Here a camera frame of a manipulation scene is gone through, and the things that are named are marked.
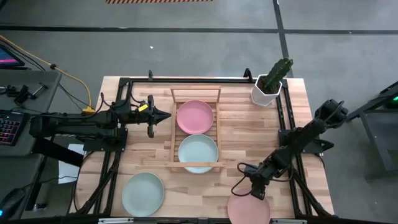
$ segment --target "pink bowl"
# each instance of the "pink bowl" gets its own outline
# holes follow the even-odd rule
[[[250,189],[237,190],[237,194],[245,194]],[[259,200],[252,195],[230,196],[228,201],[228,217],[232,224],[265,224],[271,220],[271,208],[267,199]]]
[[[213,111],[200,100],[184,103],[177,111],[177,123],[188,134],[203,134],[213,125]]]

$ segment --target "rgb keyboard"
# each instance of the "rgb keyboard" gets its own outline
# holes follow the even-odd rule
[[[27,119],[26,113],[0,110],[0,145],[15,146]]]

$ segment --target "white hexagonal pot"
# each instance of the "white hexagonal pot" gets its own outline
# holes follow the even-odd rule
[[[255,105],[258,106],[267,106],[272,100],[276,99],[279,96],[280,89],[282,89],[282,83],[279,82],[279,89],[278,92],[275,94],[265,94],[263,93],[258,87],[257,82],[259,81],[260,77],[266,76],[268,74],[261,74],[258,76],[256,83],[254,84],[254,88],[251,91],[251,100]]]

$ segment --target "gray concrete floor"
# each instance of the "gray concrete floor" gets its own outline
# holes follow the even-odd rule
[[[394,0],[280,0],[286,29],[398,29]],[[215,0],[175,4],[105,5],[104,1],[13,0],[0,22],[41,26],[276,28],[271,0]],[[94,101],[105,75],[241,77],[246,67],[266,73],[282,57],[277,34],[72,33],[1,31],[26,50],[81,78]],[[345,100],[354,110],[396,82],[397,35],[287,35],[294,77],[304,78],[310,106]],[[84,88],[62,84],[86,100]],[[78,112],[58,91],[51,111]],[[323,139],[335,213],[343,218],[398,222],[398,179],[366,182],[381,163],[359,120]],[[48,212],[64,215],[70,186],[54,187]]]

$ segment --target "wooden table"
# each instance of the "wooden table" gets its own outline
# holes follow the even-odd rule
[[[120,77],[104,77],[101,92],[107,102],[114,101]],[[297,126],[305,126],[312,120],[304,80],[288,79],[290,97]],[[135,83],[133,95],[137,100],[153,95],[155,105],[162,111],[172,112],[173,99],[169,83]],[[226,167],[221,171],[206,174],[191,174],[180,170],[172,172],[161,167],[170,159],[172,119],[166,119],[154,126],[155,138],[147,136],[147,125],[128,125],[127,146],[122,153],[112,208],[112,217],[128,217],[121,202],[124,184],[140,172],[152,172],[158,175],[165,186],[165,199],[161,208],[153,217],[211,217],[226,218],[227,202],[231,187],[243,176],[236,169],[238,162],[258,165],[278,147],[277,132],[280,129],[277,105],[273,101],[267,108],[251,103],[252,84],[220,84],[220,136],[221,155]],[[78,179],[76,201],[78,207],[90,197],[98,185],[103,152],[93,153],[81,168]],[[324,208],[333,213],[325,171],[319,158],[304,154],[303,164],[309,189]],[[247,179],[240,187],[249,187]],[[107,189],[103,197],[106,203]],[[271,205],[272,218],[294,217],[292,199],[288,182],[271,182],[266,188],[266,197]],[[304,211],[302,193],[298,190],[300,208]]]

